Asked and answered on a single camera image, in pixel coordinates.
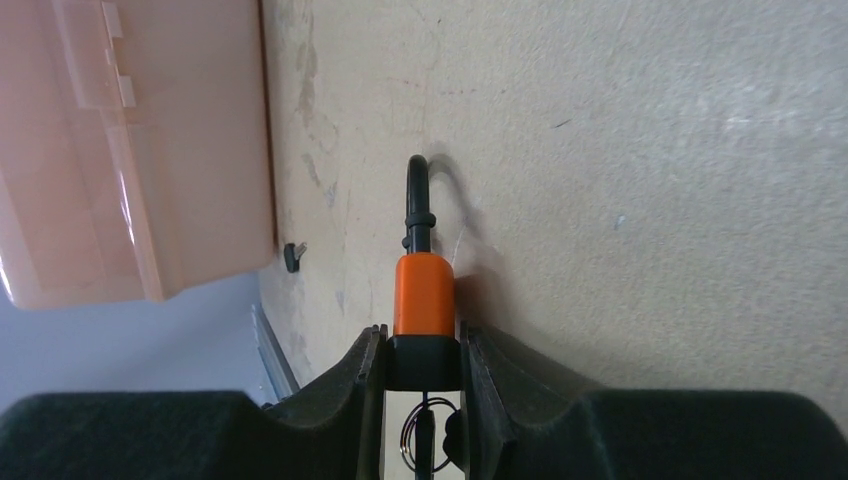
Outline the black-head key pair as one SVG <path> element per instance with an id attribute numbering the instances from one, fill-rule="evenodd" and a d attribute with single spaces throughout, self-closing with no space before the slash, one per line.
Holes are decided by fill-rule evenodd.
<path id="1" fill-rule="evenodd" d="M 462 412 L 444 396 L 421 394 L 400 430 L 399 452 L 415 479 L 434 479 L 448 466 L 457 466 L 462 440 Z"/>

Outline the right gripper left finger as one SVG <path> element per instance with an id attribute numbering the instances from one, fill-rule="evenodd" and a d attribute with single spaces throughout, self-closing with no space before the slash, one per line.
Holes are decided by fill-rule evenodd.
<path id="1" fill-rule="evenodd" d="M 49 393 L 1 417 L 5 479 L 377 479 L 387 330 L 299 392 Z"/>

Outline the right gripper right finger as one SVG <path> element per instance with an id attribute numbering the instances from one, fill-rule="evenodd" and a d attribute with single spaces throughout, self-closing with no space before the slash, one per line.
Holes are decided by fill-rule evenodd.
<path id="1" fill-rule="evenodd" d="M 463 325 L 472 479 L 843 479 L 847 441 L 786 392 L 613 388 Z"/>

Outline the orange black Opel padlock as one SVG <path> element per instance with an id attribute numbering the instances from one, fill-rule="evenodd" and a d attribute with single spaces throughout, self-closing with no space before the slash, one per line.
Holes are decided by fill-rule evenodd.
<path id="1" fill-rule="evenodd" d="M 454 272 L 433 250 L 436 222 L 430 209 L 429 165 L 425 157 L 414 155 L 407 166 L 405 254 L 396 264 L 388 340 L 387 388 L 392 391 L 450 392 L 461 386 Z"/>

